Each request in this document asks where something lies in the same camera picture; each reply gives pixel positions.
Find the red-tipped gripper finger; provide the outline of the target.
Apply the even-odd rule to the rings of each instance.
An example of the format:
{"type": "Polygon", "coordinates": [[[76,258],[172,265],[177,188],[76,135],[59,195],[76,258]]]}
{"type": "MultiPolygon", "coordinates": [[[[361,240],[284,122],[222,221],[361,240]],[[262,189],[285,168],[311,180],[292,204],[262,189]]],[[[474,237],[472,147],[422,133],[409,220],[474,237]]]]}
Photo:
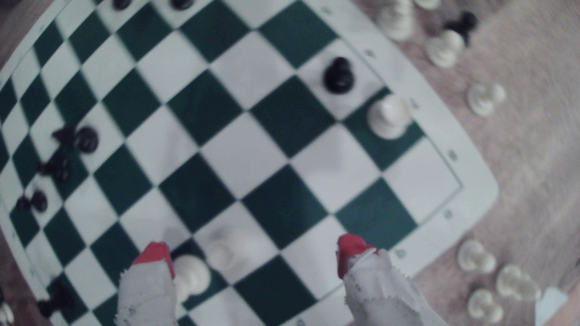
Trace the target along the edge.
{"type": "Polygon", "coordinates": [[[337,240],[337,275],[355,325],[448,325],[386,249],[356,234],[337,240]]]}
{"type": "Polygon", "coordinates": [[[178,325],[175,278],[169,247],[150,242],[121,272],[116,325],[178,325]]]}

